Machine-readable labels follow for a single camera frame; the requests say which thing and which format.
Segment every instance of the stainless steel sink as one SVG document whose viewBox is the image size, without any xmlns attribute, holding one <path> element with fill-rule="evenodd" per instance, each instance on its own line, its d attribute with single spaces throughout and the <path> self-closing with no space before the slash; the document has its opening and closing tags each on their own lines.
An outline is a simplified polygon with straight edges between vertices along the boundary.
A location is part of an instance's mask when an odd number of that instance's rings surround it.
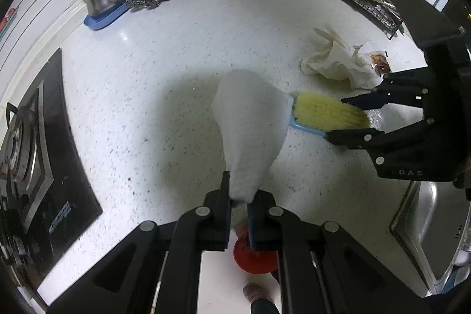
<svg viewBox="0 0 471 314">
<path fill-rule="evenodd" d="M 432 294 L 441 293 L 470 220 L 465 191 L 451 182 L 412 181 L 391 231 Z"/>
</svg>

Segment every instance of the blue tray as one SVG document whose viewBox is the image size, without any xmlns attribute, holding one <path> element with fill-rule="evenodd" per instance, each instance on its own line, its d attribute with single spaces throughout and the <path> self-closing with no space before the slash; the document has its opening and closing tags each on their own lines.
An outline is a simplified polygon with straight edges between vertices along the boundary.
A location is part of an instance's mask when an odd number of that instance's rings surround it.
<svg viewBox="0 0 471 314">
<path fill-rule="evenodd" d="M 129 7 L 126 5 L 126 1 L 124 1 L 121 5 L 116 5 L 111 12 L 107 12 L 104 15 L 98 15 L 97 17 L 91 17 L 90 15 L 87 15 L 83 21 L 83 24 L 92 30 L 100 30 L 116 21 L 116 19 L 118 19 L 128 10 Z"/>
</svg>

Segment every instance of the red bowl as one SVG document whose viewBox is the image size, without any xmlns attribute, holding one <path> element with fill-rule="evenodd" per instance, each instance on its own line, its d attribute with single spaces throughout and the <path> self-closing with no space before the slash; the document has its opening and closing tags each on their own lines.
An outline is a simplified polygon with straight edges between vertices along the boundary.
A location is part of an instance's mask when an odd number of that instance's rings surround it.
<svg viewBox="0 0 471 314">
<path fill-rule="evenodd" d="M 249 233 L 239 237 L 233 251 L 235 263 L 250 274 L 266 274 L 277 270 L 278 255 L 275 251 L 252 251 Z"/>
</svg>

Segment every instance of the scrub brush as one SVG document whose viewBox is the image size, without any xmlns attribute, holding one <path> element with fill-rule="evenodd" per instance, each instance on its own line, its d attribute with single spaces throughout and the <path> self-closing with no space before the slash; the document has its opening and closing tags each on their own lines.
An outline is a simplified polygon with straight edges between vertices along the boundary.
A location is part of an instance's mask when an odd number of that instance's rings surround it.
<svg viewBox="0 0 471 314">
<path fill-rule="evenodd" d="M 339 129 L 369 128 L 370 121 L 360 108 L 306 92 L 294 99 L 290 126 L 326 137 L 328 132 Z"/>
</svg>

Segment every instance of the shoe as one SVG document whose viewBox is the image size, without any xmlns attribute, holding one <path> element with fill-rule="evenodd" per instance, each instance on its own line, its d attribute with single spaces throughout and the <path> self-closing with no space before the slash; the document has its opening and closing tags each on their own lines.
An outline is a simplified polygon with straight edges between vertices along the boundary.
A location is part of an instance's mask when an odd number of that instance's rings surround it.
<svg viewBox="0 0 471 314">
<path fill-rule="evenodd" d="M 243 296 L 246 297 L 247 301 L 250 303 L 255 302 L 257 299 L 266 299 L 267 301 L 273 302 L 268 293 L 255 283 L 245 285 L 242 291 Z"/>
</svg>

